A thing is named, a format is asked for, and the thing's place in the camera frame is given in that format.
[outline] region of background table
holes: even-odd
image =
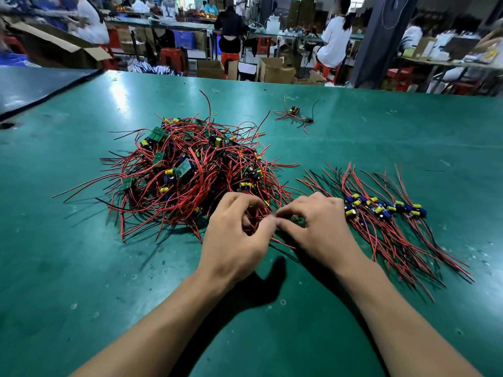
[[[274,116],[263,125],[268,159],[301,162],[278,172],[292,186],[305,168],[319,171],[325,161],[367,171],[401,163],[437,241],[472,266],[476,283],[442,267],[448,288],[432,291],[436,304],[404,285],[399,291],[485,377],[501,375],[499,100],[111,71],[0,131],[0,375],[66,376],[195,270],[201,245],[184,229],[157,245],[155,229],[122,243],[115,217],[93,199],[104,185],[67,204],[51,196],[100,176],[99,158],[109,150],[134,148],[132,139],[114,141],[107,131],[157,126],[154,113],[206,116],[199,89],[215,120],[228,124],[260,122],[269,109],[283,108],[283,96],[288,105],[304,104],[305,114],[319,99],[310,136]],[[177,375],[192,367],[192,375],[205,376],[384,375],[346,301],[303,265],[275,263],[282,258],[270,249],[257,270],[268,282],[252,280],[217,306]]]

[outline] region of hand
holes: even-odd
[[[244,213],[265,206],[257,196],[226,193],[211,215],[197,272],[222,283],[225,290],[250,275],[267,253],[276,220],[272,215],[264,218],[255,234],[248,236],[242,228],[249,225]]]
[[[292,215],[305,218],[306,227],[290,221]],[[344,201],[340,198],[325,197],[320,192],[309,197],[300,196],[278,209],[276,216],[281,230],[336,273],[368,259],[349,230]]]

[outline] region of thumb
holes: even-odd
[[[276,220],[272,215],[268,215],[259,223],[259,227],[251,237],[264,247],[264,253],[267,252],[269,241],[276,231]]]
[[[304,228],[284,218],[276,218],[276,222],[279,229],[287,232],[298,244],[301,243],[302,236],[304,235]]]

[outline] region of person's right hand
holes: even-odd
[[[292,215],[304,217],[306,227],[290,221]],[[349,230],[344,201],[325,197],[320,192],[300,196],[276,212],[278,227],[287,232],[308,254],[338,272],[368,259]]]

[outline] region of green table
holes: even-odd
[[[104,185],[63,204],[51,196],[100,175],[98,158],[133,148],[115,134],[160,116],[260,122],[287,104],[317,99],[310,136],[269,117],[269,159],[301,162],[280,173],[349,161],[368,171],[402,163],[408,192],[429,212],[436,238],[472,265],[469,284],[443,268],[437,303],[399,290],[486,377],[501,375],[500,252],[503,105],[498,99],[230,82],[107,72],[13,119],[0,131],[0,375],[65,376],[172,292],[198,264],[184,230],[154,244],[155,230],[126,244],[95,203]],[[177,375],[383,376],[358,320],[305,268],[270,249],[265,285],[234,291],[183,355]],[[283,281],[286,267],[286,279]]]

